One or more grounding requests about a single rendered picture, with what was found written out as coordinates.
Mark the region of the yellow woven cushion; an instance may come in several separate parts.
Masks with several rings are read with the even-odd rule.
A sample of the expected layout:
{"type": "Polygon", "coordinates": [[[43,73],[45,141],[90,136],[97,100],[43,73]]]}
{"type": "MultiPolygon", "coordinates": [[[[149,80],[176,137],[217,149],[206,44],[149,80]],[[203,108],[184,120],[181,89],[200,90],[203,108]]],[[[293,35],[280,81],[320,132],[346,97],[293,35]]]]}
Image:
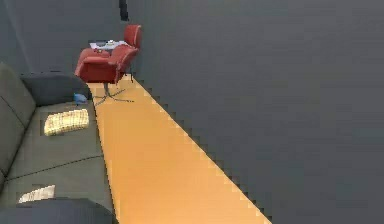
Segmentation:
{"type": "Polygon", "coordinates": [[[86,109],[50,114],[44,123],[44,134],[53,136],[70,131],[85,129],[89,126],[89,114],[86,109]]]}

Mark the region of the dark wall fixture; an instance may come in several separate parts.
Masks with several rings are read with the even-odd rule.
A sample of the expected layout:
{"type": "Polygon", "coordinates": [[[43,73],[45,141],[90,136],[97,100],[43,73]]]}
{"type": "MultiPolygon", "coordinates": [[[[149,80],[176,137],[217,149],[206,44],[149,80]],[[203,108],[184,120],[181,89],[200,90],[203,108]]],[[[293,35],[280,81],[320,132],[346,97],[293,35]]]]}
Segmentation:
{"type": "Polygon", "coordinates": [[[120,9],[120,19],[122,21],[129,20],[128,8],[127,8],[127,0],[119,0],[119,9],[120,9]]]}

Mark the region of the red chair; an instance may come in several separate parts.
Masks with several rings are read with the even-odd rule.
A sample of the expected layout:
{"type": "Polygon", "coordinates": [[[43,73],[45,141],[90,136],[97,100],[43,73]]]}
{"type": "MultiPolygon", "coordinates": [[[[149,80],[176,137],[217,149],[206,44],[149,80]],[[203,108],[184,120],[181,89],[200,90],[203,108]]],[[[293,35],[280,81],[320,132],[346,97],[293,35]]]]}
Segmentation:
{"type": "Polygon", "coordinates": [[[124,41],[135,48],[141,45],[142,30],[139,24],[129,24],[124,30],[124,41]]]}

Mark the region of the white flat object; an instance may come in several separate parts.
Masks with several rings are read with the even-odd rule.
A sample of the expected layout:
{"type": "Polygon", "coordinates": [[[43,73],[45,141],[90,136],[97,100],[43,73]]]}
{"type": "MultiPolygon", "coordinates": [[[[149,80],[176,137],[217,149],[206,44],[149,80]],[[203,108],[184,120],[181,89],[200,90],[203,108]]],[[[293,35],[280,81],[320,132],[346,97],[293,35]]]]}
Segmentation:
{"type": "Polygon", "coordinates": [[[55,195],[55,186],[50,185],[43,188],[33,190],[31,192],[23,194],[18,202],[25,203],[30,201],[38,201],[53,198],[55,195]]]}

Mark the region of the grey green sofa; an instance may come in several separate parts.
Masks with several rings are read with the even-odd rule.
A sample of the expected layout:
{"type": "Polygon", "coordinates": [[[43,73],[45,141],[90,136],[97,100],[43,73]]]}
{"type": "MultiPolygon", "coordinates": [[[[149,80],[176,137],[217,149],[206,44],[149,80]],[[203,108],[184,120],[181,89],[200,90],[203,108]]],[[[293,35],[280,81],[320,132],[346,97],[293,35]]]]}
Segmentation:
{"type": "Polygon", "coordinates": [[[114,208],[96,110],[73,74],[19,74],[0,62],[0,224],[120,224],[114,208]],[[88,102],[76,104],[74,93],[88,102]],[[46,136],[50,114],[86,109],[89,126],[46,136]],[[55,186],[53,198],[19,203],[55,186]]]}

